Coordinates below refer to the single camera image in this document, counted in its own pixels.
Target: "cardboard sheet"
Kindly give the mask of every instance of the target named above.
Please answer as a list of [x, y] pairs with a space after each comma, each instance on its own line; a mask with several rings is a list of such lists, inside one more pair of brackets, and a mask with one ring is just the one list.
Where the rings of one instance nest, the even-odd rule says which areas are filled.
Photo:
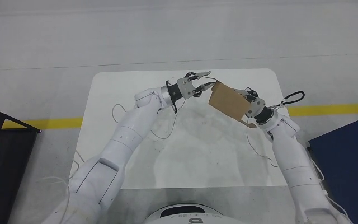
[[250, 109], [250, 103], [241, 94], [218, 80], [211, 90], [209, 105], [249, 128], [256, 127], [255, 124], [248, 124], [242, 120], [242, 117]]

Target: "white robotic arm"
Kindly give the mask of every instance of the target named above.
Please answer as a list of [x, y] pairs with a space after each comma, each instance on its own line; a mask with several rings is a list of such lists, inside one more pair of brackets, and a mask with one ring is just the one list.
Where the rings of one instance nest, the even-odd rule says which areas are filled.
[[349, 224], [350, 221], [330, 204], [327, 192], [322, 189], [314, 172], [311, 159], [305, 148], [294, 138], [300, 127], [276, 110], [267, 108], [264, 100], [254, 90], [247, 88], [236, 91], [251, 103], [246, 116], [255, 118], [272, 142], [277, 164], [295, 204], [296, 223]]
[[122, 118], [103, 151], [86, 161], [69, 182], [69, 201], [63, 201], [43, 223], [96, 223], [117, 196], [124, 181], [125, 166], [147, 136], [158, 112], [180, 98], [199, 97], [211, 87], [208, 82], [194, 88], [192, 80], [210, 72], [189, 72], [177, 84], [150, 88], [134, 96], [135, 107]]

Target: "table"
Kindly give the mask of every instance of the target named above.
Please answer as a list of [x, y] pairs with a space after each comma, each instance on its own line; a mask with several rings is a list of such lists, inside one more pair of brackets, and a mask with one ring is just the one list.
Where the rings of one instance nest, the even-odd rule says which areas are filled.
[[[77, 151], [84, 160], [100, 153], [111, 138], [117, 125], [111, 115], [115, 104], [129, 110], [134, 106], [136, 93], [163, 86], [166, 80], [176, 83], [188, 71], [101, 72], [95, 75], [77, 143]], [[283, 99], [276, 74], [266, 68], [211, 70], [210, 77], [233, 88], [250, 87], [266, 105], [277, 104]], [[206, 81], [204, 78], [197, 80], [194, 86]], [[127, 164], [123, 189], [286, 185], [280, 169], [257, 156], [248, 144], [246, 131], [255, 149], [272, 158], [276, 165], [272, 144], [263, 132], [258, 128], [247, 129], [212, 108], [208, 104], [210, 94], [208, 90], [201, 97], [186, 100], [168, 139], [148, 134]], [[280, 113], [288, 116], [286, 108], [280, 109]], [[120, 120], [123, 115], [121, 107], [115, 107], [115, 118]], [[161, 137], [168, 136], [174, 117], [172, 109], [162, 111], [152, 130]]]

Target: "black cable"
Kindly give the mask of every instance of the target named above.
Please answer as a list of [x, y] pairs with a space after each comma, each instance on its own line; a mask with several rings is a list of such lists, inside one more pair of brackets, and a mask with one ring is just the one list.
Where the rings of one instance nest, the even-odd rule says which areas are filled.
[[288, 102], [282, 101], [281, 104], [282, 104], [282, 105], [294, 104], [294, 103], [296, 103], [296, 102], [300, 102], [300, 101], [303, 100], [303, 98], [305, 97], [304, 91], [297, 91], [297, 92], [294, 92], [294, 93], [288, 95], [287, 97], [285, 97], [285, 100], [287, 100], [288, 98], [290, 98], [290, 97], [292, 97], [292, 96], [295, 96], [295, 95], [297, 95], [297, 94], [302, 94], [301, 98], [299, 98], [298, 100], [288, 101]]

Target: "blue panel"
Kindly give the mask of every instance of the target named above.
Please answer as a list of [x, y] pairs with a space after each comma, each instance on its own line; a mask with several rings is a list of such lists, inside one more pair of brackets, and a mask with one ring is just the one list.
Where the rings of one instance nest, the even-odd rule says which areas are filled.
[[335, 201], [358, 223], [358, 122], [309, 143]]

